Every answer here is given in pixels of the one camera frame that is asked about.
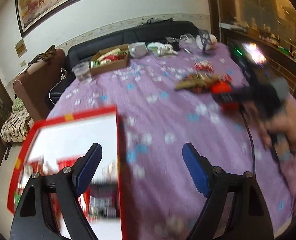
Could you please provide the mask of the person's right hand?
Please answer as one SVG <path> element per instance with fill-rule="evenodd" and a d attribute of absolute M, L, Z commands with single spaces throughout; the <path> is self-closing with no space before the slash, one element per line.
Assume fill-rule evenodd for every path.
<path fill-rule="evenodd" d="M 267 121 L 262 120 L 254 103 L 247 102 L 244 106 L 246 112 L 257 125 L 257 131 L 265 149 L 272 146 L 271 137 L 269 136 L 271 133 L 283 133 L 287 137 L 287 142 L 279 147 L 288 147 L 290 151 L 296 153 L 296 100 L 293 96 L 289 96 L 284 102 L 284 113 L 278 113 Z"/>

